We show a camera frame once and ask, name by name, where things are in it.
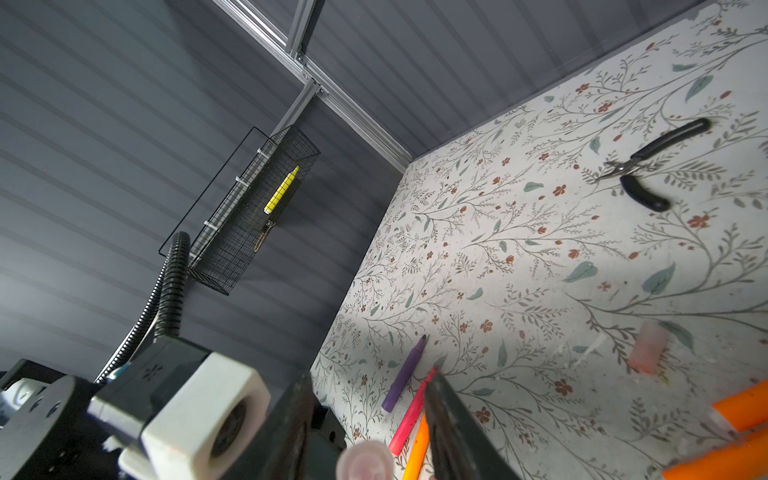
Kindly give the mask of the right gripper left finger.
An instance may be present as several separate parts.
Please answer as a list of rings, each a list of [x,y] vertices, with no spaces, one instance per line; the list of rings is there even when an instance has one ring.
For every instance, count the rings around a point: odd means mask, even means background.
[[[223,479],[303,479],[314,405],[311,374],[303,373]]]

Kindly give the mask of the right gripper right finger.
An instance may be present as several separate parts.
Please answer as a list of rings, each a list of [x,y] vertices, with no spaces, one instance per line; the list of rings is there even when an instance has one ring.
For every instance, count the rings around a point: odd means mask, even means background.
[[[520,479],[439,372],[427,383],[424,408],[437,479]]]

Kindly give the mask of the orange highlighter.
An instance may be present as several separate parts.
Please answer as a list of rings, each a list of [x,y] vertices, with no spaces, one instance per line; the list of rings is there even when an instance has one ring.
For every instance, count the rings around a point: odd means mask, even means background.
[[[767,423],[767,381],[715,402],[704,420],[727,434],[741,434]]]
[[[428,451],[430,429],[425,414],[422,415],[416,439],[411,454],[406,463],[403,480],[418,480]]]
[[[767,475],[767,430],[665,470],[666,480],[758,479]]]

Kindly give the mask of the translucent pink cap pair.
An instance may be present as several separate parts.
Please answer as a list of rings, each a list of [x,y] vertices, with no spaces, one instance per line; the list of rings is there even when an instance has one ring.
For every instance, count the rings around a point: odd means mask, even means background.
[[[645,321],[629,356],[628,366],[640,373],[656,375],[670,332],[659,322]]]

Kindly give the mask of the translucent pink cap front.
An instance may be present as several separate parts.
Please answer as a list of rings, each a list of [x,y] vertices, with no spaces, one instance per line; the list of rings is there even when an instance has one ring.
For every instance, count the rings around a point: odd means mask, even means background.
[[[394,457],[380,441],[360,442],[342,452],[335,475],[337,480],[390,480],[394,475]]]

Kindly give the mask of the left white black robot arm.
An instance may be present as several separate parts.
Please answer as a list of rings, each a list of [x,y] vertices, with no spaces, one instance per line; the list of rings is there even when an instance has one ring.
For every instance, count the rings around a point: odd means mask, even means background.
[[[124,445],[95,416],[94,383],[29,359],[1,371],[3,479],[132,479],[118,463]]]

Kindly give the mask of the pink highlighter lower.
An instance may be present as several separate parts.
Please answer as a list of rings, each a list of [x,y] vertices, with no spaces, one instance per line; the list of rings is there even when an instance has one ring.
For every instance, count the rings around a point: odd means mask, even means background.
[[[395,457],[398,457],[402,453],[405,442],[410,437],[412,430],[416,424],[416,421],[419,419],[421,415],[421,411],[424,406],[424,396],[425,396],[426,387],[429,384],[429,382],[434,378],[438,370],[439,368],[437,366],[434,366],[432,370],[429,372],[429,374],[427,375],[427,377],[419,386],[419,389],[417,390],[413,400],[411,401],[408,407],[408,410],[406,411],[400,425],[398,426],[397,431],[395,432],[389,444],[389,450]]]

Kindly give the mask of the purple highlighter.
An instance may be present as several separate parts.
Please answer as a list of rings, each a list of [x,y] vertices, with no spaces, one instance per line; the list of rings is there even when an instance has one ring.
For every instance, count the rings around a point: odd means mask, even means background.
[[[411,375],[413,374],[423,355],[426,343],[427,335],[424,334],[420,337],[419,341],[416,343],[404,361],[397,377],[390,386],[390,389],[382,402],[381,408],[385,412],[390,413],[399,400],[405,386],[409,383]]]

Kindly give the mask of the yellow highlighter in basket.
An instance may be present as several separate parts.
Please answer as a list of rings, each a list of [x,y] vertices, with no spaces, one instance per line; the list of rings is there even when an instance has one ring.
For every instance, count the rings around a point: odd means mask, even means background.
[[[270,215],[272,214],[275,209],[277,208],[280,200],[285,196],[288,189],[290,188],[293,181],[296,179],[296,176],[300,170],[299,166],[296,166],[290,173],[288,173],[285,178],[283,179],[282,183],[279,185],[279,187],[275,190],[272,197],[269,199],[267,204],[265,205],[263,211],[265,214]]]

